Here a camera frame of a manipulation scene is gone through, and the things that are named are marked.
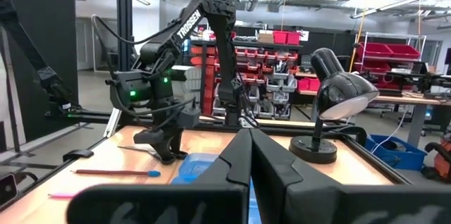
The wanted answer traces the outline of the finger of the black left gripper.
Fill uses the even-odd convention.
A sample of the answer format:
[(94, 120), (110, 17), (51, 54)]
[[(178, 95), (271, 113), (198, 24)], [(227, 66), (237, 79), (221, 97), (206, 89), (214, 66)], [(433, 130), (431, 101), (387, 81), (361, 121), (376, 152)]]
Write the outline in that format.
[(174, 157), (176, 157), (178, 160), (185, 160), (188, 153), (180, 149), (180, 143), (180, 139), (174, 141)]
[(160, 160), (163, 165), (171, 165), (176, 158), (171, 153), (170, 142), (162, 141), (154, 144), (155, 157)]

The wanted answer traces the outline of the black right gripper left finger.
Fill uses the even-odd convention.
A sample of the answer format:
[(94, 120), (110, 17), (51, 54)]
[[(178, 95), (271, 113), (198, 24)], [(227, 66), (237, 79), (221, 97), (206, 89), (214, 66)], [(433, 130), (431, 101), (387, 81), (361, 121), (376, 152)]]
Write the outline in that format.
[(248, 224), (252, 136), (241, 129), (187, 185), (96, 185), (69, 203), (67, 224)]

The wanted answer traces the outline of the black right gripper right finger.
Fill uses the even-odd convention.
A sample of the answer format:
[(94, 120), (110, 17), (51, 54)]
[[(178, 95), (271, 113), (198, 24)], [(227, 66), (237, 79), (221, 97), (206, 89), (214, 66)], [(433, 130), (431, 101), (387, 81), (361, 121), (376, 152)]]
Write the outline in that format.
[(343, 185), (252, 129), (263, 224), (451, 224), (451, 187)]

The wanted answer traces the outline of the blue translucent supply box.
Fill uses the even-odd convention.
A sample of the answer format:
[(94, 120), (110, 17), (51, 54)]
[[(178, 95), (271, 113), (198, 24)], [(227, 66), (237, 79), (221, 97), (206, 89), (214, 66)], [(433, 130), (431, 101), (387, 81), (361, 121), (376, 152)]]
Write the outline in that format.
[[(178, 169), (178, 175), (172, 179), (172, 184), (191, 184), (197, 179), (216, 159), (218, 154), (193, 153), (188, 154)], [(248, 224), (262, 224), (257, 198), (252, 180), (249, 189), (249, 215)]]

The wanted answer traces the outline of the silver aluminium extrusion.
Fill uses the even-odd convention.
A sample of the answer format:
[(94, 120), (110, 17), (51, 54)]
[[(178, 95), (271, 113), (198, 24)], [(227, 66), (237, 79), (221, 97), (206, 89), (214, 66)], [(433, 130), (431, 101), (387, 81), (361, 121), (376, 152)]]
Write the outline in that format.
[(109, 117), (108, 123), (106, 124), (105, 131), (103, 133), (103, 137), (110, 138), (112, 135), (116, 133), (116, 129), (118, 127), (118, 122), (121, 118), (122, 111), (114, 108)]

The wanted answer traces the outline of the rack with red bins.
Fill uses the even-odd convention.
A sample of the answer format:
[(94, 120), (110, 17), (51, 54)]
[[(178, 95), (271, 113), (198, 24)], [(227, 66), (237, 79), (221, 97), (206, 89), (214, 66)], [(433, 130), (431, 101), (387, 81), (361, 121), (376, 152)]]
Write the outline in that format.
[[(273, 33), (274, 30), (259, 30)], [(235, 57), (240, 79), (244, 82), (254, 114), (258, 118), (287, 120), (290, 118), (290, 94), (297, 90), (296, 73), (301, 45), (259, 43), (257, 36), (233, 36)], [(216, 40), (193, 37), (187, 50), (191, 66), (202, 69), (200, 104), (205, 115), (225, 114), (218, 97), (221, 81)]]

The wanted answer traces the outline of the blue plastic floor bin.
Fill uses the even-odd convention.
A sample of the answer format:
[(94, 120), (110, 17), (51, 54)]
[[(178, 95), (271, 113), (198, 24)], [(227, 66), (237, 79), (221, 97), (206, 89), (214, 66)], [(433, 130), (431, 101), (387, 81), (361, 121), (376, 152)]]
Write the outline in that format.
[(365, 148), (395, 169), (420, 171), (427, 153), (404, 142), (397, 137), (387, 135), (369, 135)]

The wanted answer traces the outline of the black desk lamp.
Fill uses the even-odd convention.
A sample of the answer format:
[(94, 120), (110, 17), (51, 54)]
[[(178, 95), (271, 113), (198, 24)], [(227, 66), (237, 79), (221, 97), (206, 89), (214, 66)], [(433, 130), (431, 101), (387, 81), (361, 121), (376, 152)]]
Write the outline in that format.
[(311, 66), (321, 83), (316, 94), (314, 133), (312, 136), (293, 137), (289, 150), (310, 163), (334, 163), (338, 149), (333, 143), (321, 139), (323, 122), (360, 113), (379, 95), (379, 91), (362, 76), (346, 72), (329, 48), (314, 51)]

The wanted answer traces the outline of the small red bin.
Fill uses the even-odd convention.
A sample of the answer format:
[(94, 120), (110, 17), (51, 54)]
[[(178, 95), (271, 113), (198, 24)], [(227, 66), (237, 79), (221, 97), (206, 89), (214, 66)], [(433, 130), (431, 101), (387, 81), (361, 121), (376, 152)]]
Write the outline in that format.
[(273, 31), (273, 43), (274, 44), (287, 44), (288, 32), (286, 31)]
[(302, 33), (301, 32), (288, 32), (287, 33), (286, 44), (299, 45), (301, 37), (302, 37)]

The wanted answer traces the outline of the black partition panel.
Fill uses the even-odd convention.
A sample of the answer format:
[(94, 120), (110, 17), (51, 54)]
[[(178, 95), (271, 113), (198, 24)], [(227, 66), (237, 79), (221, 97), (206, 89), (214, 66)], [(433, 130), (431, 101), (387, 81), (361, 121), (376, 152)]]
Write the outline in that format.
[[(78, 100), (78, 70), (74, 0), (12, 0), (18, 17), (47, 64)], [(23, 128), (19, 138), (27, 142), (68, 127), (64, 120), (49, 120), (47, 93), (35, 70), (12, 38), (8, 39)]]

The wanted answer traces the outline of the orange shop vacuum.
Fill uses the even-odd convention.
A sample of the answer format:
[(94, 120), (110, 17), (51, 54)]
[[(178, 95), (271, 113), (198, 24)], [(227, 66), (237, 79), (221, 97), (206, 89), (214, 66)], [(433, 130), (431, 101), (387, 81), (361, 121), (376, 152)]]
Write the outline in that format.
[(441, 136), (440, 142), (429, 142), (424, 150), (429, 153), (436, 151), (433, 166), (424, 166), (420, 172), (429, 179), (445, 184), (451, 184), (451, 131)]

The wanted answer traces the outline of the wooden workbench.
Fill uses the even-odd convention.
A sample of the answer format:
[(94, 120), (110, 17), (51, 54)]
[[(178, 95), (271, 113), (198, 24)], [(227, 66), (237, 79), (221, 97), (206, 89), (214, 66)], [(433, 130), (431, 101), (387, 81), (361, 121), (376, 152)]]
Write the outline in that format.
[(422, 94), (415, 94), (412, 92), (403, 92), (402, 97), (379, 95), (373, 100), (373, 103), (374, 102), (414, 106), (407, 142), (416, 147), (419, 144), (421, 131), (423, 130), (427, 106), (451, 106), (451, 100), (425, 99)]

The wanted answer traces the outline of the large red bin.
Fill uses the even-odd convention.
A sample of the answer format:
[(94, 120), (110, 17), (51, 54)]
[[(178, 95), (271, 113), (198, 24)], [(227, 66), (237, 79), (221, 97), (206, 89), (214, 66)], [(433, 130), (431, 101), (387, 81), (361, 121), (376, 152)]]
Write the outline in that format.
[(421, 54), (412, 46), (406, 44), (387, 44), (392, 51), (392, 57), (418, 60)]
[(373, 42), (360, 42), (357, 47), (357, 56), (359, 58), (367, 57), (391, 57), (393, 51), (387, 44), (373, 43)]

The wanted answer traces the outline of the black edge bracket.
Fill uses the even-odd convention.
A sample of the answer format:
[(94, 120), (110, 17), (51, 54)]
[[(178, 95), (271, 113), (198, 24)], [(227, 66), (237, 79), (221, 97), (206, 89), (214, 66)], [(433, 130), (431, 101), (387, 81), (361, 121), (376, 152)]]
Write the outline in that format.
[(63, 155), (63, 162), (73, 161), (79, 158), (90, 158), (93, 155), (94, 152), (89, 149), (75, 149)]
[(355, 140), (358, 144), (365, 146), (368, 134), (364, 128), (356, 125), (327, 127), (326, 131), (321, 134), (321, 138), (350, 137), (351, 135), (356, 136)]

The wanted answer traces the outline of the black vertical frame post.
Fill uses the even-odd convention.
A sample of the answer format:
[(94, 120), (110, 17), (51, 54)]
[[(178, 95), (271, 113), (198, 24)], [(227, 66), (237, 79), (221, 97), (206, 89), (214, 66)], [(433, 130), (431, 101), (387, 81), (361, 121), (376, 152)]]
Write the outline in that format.
[[(132, 40), (132, 0), (117, 0), (118, 35)], [(118, 67), (120, 71), (131, 68), (132, 45), (118, 40)]]

